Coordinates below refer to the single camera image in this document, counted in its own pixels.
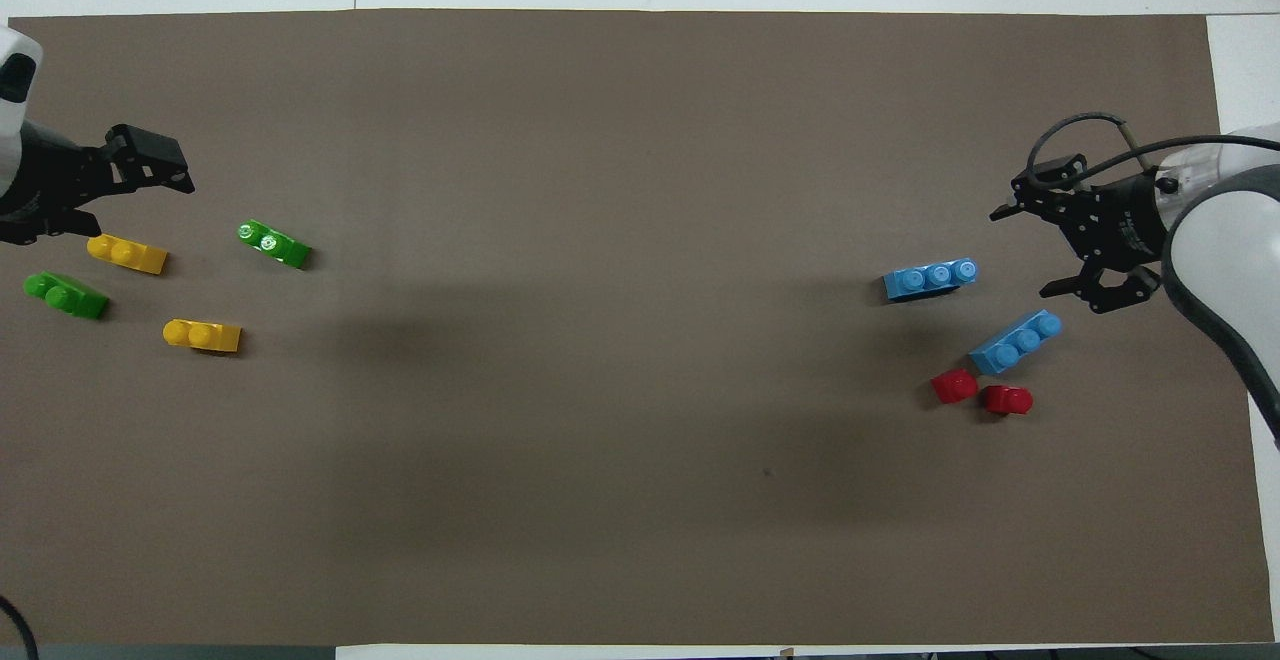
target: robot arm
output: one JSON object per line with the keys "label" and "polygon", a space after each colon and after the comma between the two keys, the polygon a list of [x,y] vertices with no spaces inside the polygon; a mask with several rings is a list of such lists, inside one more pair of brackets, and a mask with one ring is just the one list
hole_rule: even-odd
{"label": "robot arm", "polygon": [[[1042,136],[1079,119],[1069,118]],[[1094,313],[1151,299],[1161,281],[1170,301],[1225,350],[1272,435],[1280,441],[1280,123],[1233,136],[1170,139],[1119,155],[1087,169],[1083,155],[1033,164],[1011,180],[1014,196],[991,214],[992,221],[1034,214],[1055,224],[1083,267],[1041,288],[1042,297],[1078,295]],[[1143,173],[1089,185],[1098,171],[1147,151],[1171,153]],[[1160,260],[1164,278],[1144,267]],[[1103,272],[1124,272],[1106,287]]]}
{"label": "robot arm", "polygon": [[172,137],[118,124],[105,145],[86,148],[28,122],[41,59],[33,40],[0,27],[0,240],[27,246],[64,232],[101,235],[97,219],[81,205],[151,185],[196,191]]}

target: toy block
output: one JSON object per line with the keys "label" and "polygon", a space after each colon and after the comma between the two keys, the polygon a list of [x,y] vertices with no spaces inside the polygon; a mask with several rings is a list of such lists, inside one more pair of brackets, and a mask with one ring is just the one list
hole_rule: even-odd
{"label": "toy block", "polygon": [[933,391],[937,391],[938,400],[946,404],[978,395],[978,381],[965,368],[947,370],[929,382],[933,385]]}
{"label": "toy block", "polygon": [[1027,414],[1034,399],[1027,388],[992,385],[982,388],[982,405],[996,414]]}
{"label": "toy block", "polygon": [[978,280],[978,263],[969,258],[950,260],[947,263],[919,265],[888,272],[884,276],[884,292],[890,303],[905,303],[947,294],[974,280]]}
{"label": "toy block", "polygon": [[168,249],[143,246],[141,242],[124,240],[123,237],[99,235],[91,237],[84,244],[88,255],[109,263],[120,265],[123,269],[134,271],[160,274],[164,269],[164,260],[168,258]]}
{"label": "toy block", "polygon": [[50,308],[60,310],[77,318],[96,318],[106,308],[106,297],[76,278],[54,272],[33,274],[22,283],[27,295],[40,297]]}
{"label": "toy block", "polygon": [[271,256],[271,258],[279,260],[279,262],[289,265],[293,269],[302,269],[302,262],[305,262],[307,253],[311,251],[310,246],[303,246],[302,242],[284,235],[283,232],[274,230],[274,228],[265,226],[265,224],[257,221],[244,221],[236,234],[244,246],[252,247],[259,253]]}
{"label": "toy block", "polygon": [[234,353],[239,349],[239,326],[227,326],[227,324],[173,318],[164,326],[164,342],[175,347],[195,347],[196,350]]}
{"label": "toy block", "polygon": [[991,340],[983,342],[969,353],[969,359],[973,359],[983,373],[996,376],[1018,365],[1023,356],[1032,353],[1042,342],[1061,331],[1062,321],[1057,315],[1037,310],[1034,313],[1023,315],[1018,322],[996,333]]}

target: yellow toy brick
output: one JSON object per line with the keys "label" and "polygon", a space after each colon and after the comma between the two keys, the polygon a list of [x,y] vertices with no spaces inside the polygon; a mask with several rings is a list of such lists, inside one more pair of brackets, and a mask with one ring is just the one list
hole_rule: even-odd
{"label": "yellow toy brick", "polygon": [[84,244],[88,255],[109,263],[120,265],[123,269],[134,271],[160,274],[164,269],[164,260],[168,258],[168,249],[143,246],[141,242],[124,240],[123,237],[99,235],[91,237]]}
{"label": "yellow toy brick", "polygon": [[195,347],[196,350],[234,353],[239,349],[239,326],[227,326],[227,324],[173,318],[164,326],[164,342],[175,347]]}

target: brown board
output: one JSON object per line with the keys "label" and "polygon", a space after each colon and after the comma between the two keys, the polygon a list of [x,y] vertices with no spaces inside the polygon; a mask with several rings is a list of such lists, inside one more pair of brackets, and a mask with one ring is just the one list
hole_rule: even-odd
{"label": "brown board", "polygon": [[[1066,114],[1216,130],[1203,18],[14,26],[33,122],[174,136],[197,185],[88,206],[160,278],[0,247],[0,586],[45,641],[1271,640],[1228,361],[1164,295],[1039,299],[1065,242],[986,217]],[[961,255],[974,287],[884,304]],[[105,320],[23,295],[46,270]],[[1038,308],[1032,414],[929,400]],[[242,352],[165,345],[174,317]]]}

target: brown table surface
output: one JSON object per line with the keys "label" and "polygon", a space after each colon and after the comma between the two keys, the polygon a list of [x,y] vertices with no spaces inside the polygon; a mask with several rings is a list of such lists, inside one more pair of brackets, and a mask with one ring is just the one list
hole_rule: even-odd
{"label": "brown table surface", "polygon": [[[987,223],[1055,119],[1216,130],[1203,18],[18,19],[31,118],[178,137],[172,251],[0,247],[0,587],[46,642],[1268,641],[1244,390]],[[1120,150],[1082,128],[1052,151]],[[315,246],[294,271],[247,217]],[[954,295],[881,274],[972,255]],[[101,322],[29,272],[111,297]],[[1029,310],[1025,418],[925,382]],[[238,356],[164,344],[242,324]]]}

